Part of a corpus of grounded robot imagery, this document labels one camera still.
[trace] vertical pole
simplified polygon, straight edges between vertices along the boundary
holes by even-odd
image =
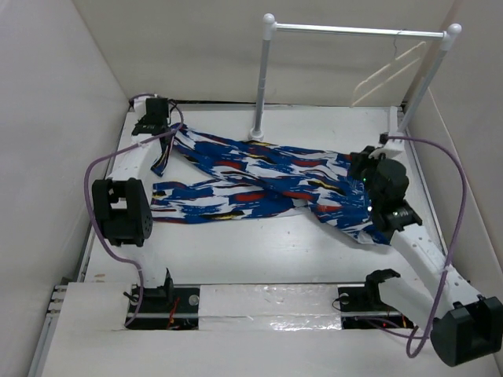
[[[276,27],[274,16],[267,13],[263,18],[263,40],[262,57],[260,58],[259,86],[257,88],[257,102],[255,106],[255,121],[250,130],[250,138],[253,140],[262,140],[264,133],[262,131],[262,113],[264,110],[267,62],[269,60],[270,41],[273,38],[273,32]]]
[[[416,113],[417,108],[419,107],[419,104],[421,103],[421,100],[423,99],[424,95],[426,94],[426,90],[431,84],[431,81],[435,77],[435,74],[437,73],[440,64],[443,61],[443,58],[447,55],[447,51],[450,50],[452,45],[454,44],[454,41],[456,40],[457,36],[461,33],[461,25],[460,24],[452,24],[447,28],[447,32],[445,33],[445,36],[443,37],[442,44],[440,45],[439,51],[437,52],[437,55],[435,57],[435,60],[433,61],[433,64],[431,65],[430,69],[424,76],[423,80],[421,81],[419,89],[416,91],[416,93],[413,95],[413,99],[410,101],[410,105],[407,106],[406,109],[406,114],[403,117],[402,122],[400,123],[400,126],[398,127],[398,132],[403,133],[405,132],[407,126],[409,125],[410,121],[414,117],[414,114]]]

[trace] red wire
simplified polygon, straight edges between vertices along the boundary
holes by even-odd
[[[178,306],[178,303],[180,302],[180,298],[178,297],[176,299],[176,301],[174,302],[174,306],[173,306],[173,309],[170,311],[170,320],[167,322],[167,328],[170,328],[171,324],[173,323],[173,315],[174,315],[174,312],[176,312],[176,308]]]

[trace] patterned cloth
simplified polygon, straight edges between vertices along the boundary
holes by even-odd
[[[257,141],[234,141],[184,126],[174,148],[211,175],[195,185],[154,184],[156,221],[198,224],[309,210],[359,243],[386,243],[369,218],[363,184],[347,178],[349,155]]]

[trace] screw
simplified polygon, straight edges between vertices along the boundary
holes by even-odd
[[[191,295],[189,297],[189,305],[196,306],[198,304],[199,304],[199,296],[198,295]]]
[[[347,293],[341,293],[339,295],[339,301],[343,305],[349,304],[349,295]]]

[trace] white pole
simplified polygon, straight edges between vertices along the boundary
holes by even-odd
[[[421,81],[419,89],[413,95],[412,100],[410,101],[409,105],[406,108],[406,114],[403,117],[403,120],[397,129],[398,132],[403,133],[406,130],[414,114],[416,113],[416,110],[419,107],[421,100],[426,94],[426,90],[428,89],[428,87],[431,84],[431,81],[435,77],[435,74],[437,73],[440,64],[442,63],[443,58],[447,55],[447,51],[449,51],[450,48],[453,46],[454,41],[456,40],[457,36],[460,33],[461,33],[460,24],[452,24],[447,28],[447,32],[445,33],[445,36],[442,40],[442,44],[440,45],[439,51],[437,52],[437,56],[433,61],[433,64],[428,70],[426,76]]]
[[[264,110],[266,93],[267,62],[269,60],[270,41],[273,38],[273,32],[276,29],[276,20],[272,14],[267,13],[263,18],[263,23],[262,57],[260,58],[259,87],[257,89],[255,122],[253,128],[250,130],[250,138],[252,140],[259,141],[264,138],[264,132],[262,131],[262,113]]]
[[[277,31],[298,33],[332,34],[332,35],[365,35],[373,37],[392,37],[402,39],[420,39],[422,41],[442,41],[442,31],[414,31],[393,29],[371,29],[367,27],[340,27],[299,24],[276,24]]]

